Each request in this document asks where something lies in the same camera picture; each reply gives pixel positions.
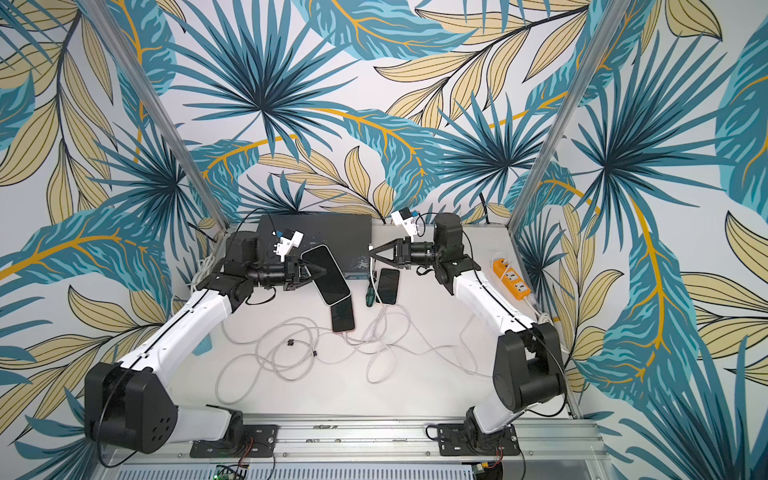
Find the white-edged black phone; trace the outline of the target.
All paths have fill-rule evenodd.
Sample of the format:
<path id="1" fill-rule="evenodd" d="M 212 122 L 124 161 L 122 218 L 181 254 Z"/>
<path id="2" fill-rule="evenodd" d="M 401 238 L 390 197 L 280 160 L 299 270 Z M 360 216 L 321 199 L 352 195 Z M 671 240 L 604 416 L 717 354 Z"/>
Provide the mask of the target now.
<path id="1" fill-rule="evenodd" d="M 400 271 L 392 268 L 382 268 L 378 275 L 377 296 L 380 303 L 395 305 L 397 303 L 400 283 Z"/>

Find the pink-edged black phone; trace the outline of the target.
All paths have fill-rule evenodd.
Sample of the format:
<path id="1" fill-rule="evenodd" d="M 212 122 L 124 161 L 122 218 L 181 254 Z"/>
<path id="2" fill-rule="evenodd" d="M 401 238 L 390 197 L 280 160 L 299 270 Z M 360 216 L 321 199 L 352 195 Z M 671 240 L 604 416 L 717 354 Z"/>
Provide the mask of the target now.
<path id="1" fill-rule="evenodd" d="M 355 330 L 356 324 L 351 297 L 332 305 L 330 313 L 331 328 L 334 333 L 346 333 Z"/>

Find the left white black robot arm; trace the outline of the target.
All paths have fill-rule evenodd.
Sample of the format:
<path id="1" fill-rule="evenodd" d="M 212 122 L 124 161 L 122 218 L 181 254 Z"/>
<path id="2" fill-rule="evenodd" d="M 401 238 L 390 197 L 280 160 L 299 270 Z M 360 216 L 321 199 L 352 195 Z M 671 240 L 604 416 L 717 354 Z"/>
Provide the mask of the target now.
<path id="1" fill-rule="evenodd" d="M 301 235 L 280 236 L 270 263 L 255 232 L 234 234 L 225 255 L 182 308 L 148 340 L 114 363 L 92 367 L 84 384 L 84 432 L 96 446 L 150 454 L 167 443 L 202 442 L 236 453 L 248 444 L 243 414 L 216 406 L 179 406 L 167 387 L 205 337 L 257 287 L 297 290 L 315 281 L 340 282 L 333 257 L 317 248 L 292 256 Z"/>

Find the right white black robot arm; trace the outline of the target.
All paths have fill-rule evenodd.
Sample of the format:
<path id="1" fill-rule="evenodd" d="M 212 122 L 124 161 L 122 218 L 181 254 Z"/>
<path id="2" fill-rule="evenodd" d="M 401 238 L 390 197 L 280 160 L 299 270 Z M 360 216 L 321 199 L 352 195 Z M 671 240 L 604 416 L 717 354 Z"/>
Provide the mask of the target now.
<path id="1" fill-rule="evenodd" d="M 369 257 L 397 269 L 426 267 L 438 284 L 486 322 L 496 336 L 493 392 L 471 407 L 464 421 L 468 439 L 488 443 L 507 431 L 528 408 L 566 396 L 559 334 L 551 324 L 524 315 L 496 289 L 475 260 L 473 244 L 458 215 L 439 213 L 433 239 L 419 241 L 418 217 L 407 209 L 391 215 L 404 238 L 369 249 Z"/>

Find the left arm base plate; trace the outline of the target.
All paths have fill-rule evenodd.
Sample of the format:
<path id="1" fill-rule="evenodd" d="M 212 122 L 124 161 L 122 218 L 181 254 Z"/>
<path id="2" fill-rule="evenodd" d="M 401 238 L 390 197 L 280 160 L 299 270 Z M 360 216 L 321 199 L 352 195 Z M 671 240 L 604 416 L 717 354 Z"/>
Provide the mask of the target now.
<path id="1" fill-rule="evenodd" d="M 279 426 L 276 424 L 244 425 L 228 432 L 217 441 L 194 441 L 190 457 L 195 459 L 256 458 L 273 455 Z"/>

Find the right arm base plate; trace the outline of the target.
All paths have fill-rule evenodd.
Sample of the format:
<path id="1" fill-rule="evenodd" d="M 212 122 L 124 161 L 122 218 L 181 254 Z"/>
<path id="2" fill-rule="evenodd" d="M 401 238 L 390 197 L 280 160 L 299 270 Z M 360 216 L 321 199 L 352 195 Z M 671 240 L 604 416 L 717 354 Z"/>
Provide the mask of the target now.
<path id="1" fill-rule="evenodd" d="M 443 457 L 518 456 L 520 447 L 512 426 L 486 434 L 465 423 L 436 425 L 439 453 Z"/>

